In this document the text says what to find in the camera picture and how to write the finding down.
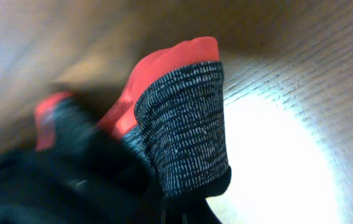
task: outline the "black fabric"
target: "black fabric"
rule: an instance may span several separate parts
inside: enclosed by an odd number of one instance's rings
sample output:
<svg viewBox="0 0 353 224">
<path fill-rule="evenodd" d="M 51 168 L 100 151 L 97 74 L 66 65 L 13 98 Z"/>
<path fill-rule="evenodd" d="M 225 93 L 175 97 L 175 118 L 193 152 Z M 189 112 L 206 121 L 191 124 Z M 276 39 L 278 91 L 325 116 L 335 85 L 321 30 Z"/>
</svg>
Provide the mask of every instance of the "black fabric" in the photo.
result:
<svg viewBox="0 0 353 224">
<path fill-rule="evenodd" d="M 156 172 L 152 164 L 149 162 L 141 138 L 139 126 L 134 127 L 131 131 L 127 132 L 121 139 L 123 147 L 131 152 L 135 158 L 146 168 L 151 177 L 156 178 Z"/>
<path fill-rule="evenodd" d="M 146 156 L 170 207 L 220 195 L 230 183 L 223 82 L 221 62 L 197 63 L 164 75 L 136 103 L 134 150 Z"/>
<path fill-rule="evenodd" d="M 134 216 L 139 196 L 116 182 L 83 172 L 56 159 L 52 151 L 8 155 L 0 164 L 0 223 L 15 222 L 12 210 L 53 217 L 53 223 L 124 223 Z M 37 222 L 41 215 L 36 215 Z"/>
<path fill-rule="evenodd" d="M 54 148 L 0 156 L 0 223 L 165 223 L 161 186 L 141 160 L 97 129 L 73 99 L 54 112 Z M 206 203 L 167 214 L 166 223 L 214 217 Z"/>
</svg>

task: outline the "black and white sock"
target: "black and white sock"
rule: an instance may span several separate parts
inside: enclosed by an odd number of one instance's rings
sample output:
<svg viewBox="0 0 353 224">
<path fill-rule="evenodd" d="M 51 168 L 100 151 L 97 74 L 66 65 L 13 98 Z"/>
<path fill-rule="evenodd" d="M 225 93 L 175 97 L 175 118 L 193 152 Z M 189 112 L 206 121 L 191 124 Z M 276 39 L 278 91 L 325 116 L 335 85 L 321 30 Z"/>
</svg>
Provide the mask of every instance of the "black and white sock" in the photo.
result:
<svg viewBox="0 0 353 224">
<path fill-rule="evenodd" d="M 134 151 L 145 155 L 169 207 L 220 195 L 230 183 L 223 82 L 221 62 L 185 66 L 155 81 L 135 106 Z"/>
</svg>

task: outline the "wood grain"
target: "wood grain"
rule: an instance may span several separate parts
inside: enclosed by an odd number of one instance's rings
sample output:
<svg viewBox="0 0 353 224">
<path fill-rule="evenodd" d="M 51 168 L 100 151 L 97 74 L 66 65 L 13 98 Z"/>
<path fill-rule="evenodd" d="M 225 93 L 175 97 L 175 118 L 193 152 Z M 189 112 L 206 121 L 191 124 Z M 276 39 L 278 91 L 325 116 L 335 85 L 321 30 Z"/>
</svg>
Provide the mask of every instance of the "wood grain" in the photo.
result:
<svg viewBox="0 0 353 224">
<path fill-rule="evenodd" d="M 0 0 L 0 152 L 34 105 L 76 91 L 100 117 L 136 62 L 211 35 L 233 169 L 225 223 L 353 223 L 353 1 Z"/>
</svg>

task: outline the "sock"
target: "sock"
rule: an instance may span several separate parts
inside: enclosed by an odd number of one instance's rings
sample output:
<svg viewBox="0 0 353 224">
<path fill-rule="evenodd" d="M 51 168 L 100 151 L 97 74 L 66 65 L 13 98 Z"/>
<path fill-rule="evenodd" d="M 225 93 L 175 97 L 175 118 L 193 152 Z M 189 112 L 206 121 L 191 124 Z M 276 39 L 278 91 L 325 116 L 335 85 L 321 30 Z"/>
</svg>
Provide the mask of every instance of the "sock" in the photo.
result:
<svg viewBox="0 0 353 224">
<path fill-rule="evenodd" d="M 186 77 L 177 83 L 163 81 L 178 79 L 181 74 Z M 192 82 L 197 84 L 187 88 L 186 85 Z M 231 169 L 227 162 L 224 140 L 222 83 L 223 70 L 216 40 L 201 37 L 182 42 L 142 59 L 135 66 L 119 100 L 99 122 L 99 126 L 106 129 L 110 136 L 119 139 L 124 147 L 140 158 L 153 176 L 159 178 L 165 202 L 170 207 L 184 207 L 190 202 L 220 195 L 230 183 Z M 173 99 L 159 98 L 153 101 L 159 93 L 163 94 L 164 89 L 177 90 L 173 93 L 165 92 Z M 139 110 L 136 105 L 138 100 L 142 105 Z M 171 100 L 176 100 L 177 108 L 172 109 L 169 106 L 170 103 L 175 103 Z M 157 111 L 157 107 L 162 104 L 168 107 Z M 197 117 L 188 121 L 198 123 L 197 127 L 192 128 L 185 121 L 179 123 L 177 119 L 181 118 L 180 113 L 195 106 L 199 107 Z M 164 119 L 165 114 L 176 113 L 171 116 L 176 120 L 165 119 L 165 123 L 155 126 L 159 130 L 153 130 L 153 126 L 147 123 L 159 121 L 159 118 L 150 117 L 154 113 L 161 119 Z M 135 115 L 140 118 L 139 125 Z M 162 132 L 164 128 L 176 125 L 176 121 L 184 133 L 174 136 Z M 183 139 L 184 135 L 191 134 L 190 131 L 197 132 L 197 128 L 203 130 L 201 135 L 207 133 L 208 136 L 193 135 L 190 136 L 190 142 L 186 139 L 181 141 L 181 148 L 170 147 L 172 138 Z M 166 142 L 170 145 L 160 146 L 158 139 L 148 138 L 150 135 L 165 135 L 169 138 Z M 183 156 L 178 156 L 175 150 L 184 153 Z M 192 160 L 201 164 L 192 165 Z M 172 172 L 172 169 L 178 168 L 183 170 Z"/>
<path fill-rule="evenodd" d="M 176 46 L 158 50 L 135 66 L 124 90 L 98 125 L 120 140 L 122 145 L 153 172 L 141 145 L 141 135 L 134 116 L 134 107 L 142 93 L 156 80 L 180 67 L 197 62 L 219 60 L 217 41 L 213 37 L 199 37 Z"/>
<path fill-rule="evenodd" d="M 39 103 L 35 121 L 36 151 L 51 149 L 57 157 L 81 169 L 111 177 L 134 160 L 96 125 L 97 121 L 81 109 L 71 93 L 56 93 Z"/>
<path fill-rule="evenodd" d="M 183 208 L 230 183 L 221 62 L 174 70 L 140 96 L 134 113 L 167 206 Z"/>
</svg>

